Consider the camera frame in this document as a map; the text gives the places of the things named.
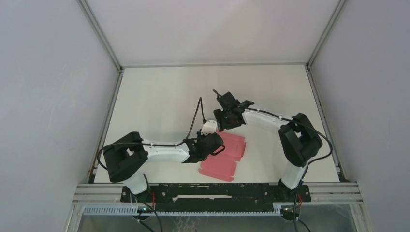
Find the pink cardboard box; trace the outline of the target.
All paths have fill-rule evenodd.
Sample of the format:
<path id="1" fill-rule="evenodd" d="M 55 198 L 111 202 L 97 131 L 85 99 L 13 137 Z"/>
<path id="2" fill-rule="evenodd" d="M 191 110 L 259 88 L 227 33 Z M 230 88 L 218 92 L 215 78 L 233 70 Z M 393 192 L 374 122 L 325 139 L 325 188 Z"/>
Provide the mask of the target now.
<path id="1" fill-rule="evenodd" d="M 245 153 L 245 137 L 226 132 L 219 132 L 218 135 L 224 141 L 225 150 L 216 156 L 208 156 L 201 162 L 198 172 L 218 180 L 232 182 L 237 163 Z"/>

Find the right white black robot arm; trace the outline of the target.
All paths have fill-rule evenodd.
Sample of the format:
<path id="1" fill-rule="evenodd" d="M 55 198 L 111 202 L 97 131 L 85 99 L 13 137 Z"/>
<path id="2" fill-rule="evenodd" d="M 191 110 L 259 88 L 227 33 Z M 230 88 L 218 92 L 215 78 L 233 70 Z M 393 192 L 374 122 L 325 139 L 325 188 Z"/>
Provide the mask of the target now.
<path id="1" fill-rule="evenodd" d="M 251 125 L 278 134 L 288 161 L 279 180 L 279 194 L 283 200 L 292 201 L 298 196 L 298 187 L 305 177 L 309 161 L 323 145 L 321 134 L 303 113 L 291 117 L 276 115 L 255 108 L 252 101 L 240 102 L 231 92 L 218 93 L 216 99 L 220 108 L 214 110 L 214 116 L 221 131 Z"/>

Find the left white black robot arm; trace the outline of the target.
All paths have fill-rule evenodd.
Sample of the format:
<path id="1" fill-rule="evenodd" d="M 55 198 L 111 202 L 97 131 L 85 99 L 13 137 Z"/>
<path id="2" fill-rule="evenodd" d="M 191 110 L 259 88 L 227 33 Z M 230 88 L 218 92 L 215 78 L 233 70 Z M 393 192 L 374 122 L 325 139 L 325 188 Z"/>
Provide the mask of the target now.
<path id="1" fill-rule="evenodd" d="M 124 184 L 137 200 L 144 202 L 151 195 L 146 176 L 139 172 L 145 163 L 198 163 L 224 150 L 224 141 L 217 133 L 200 134 L 174 143 L 159 143 L 144 140 L 140 133 L 134 131 L 101 148 L 97 161 L 107 170 L 110 182 Z"/>

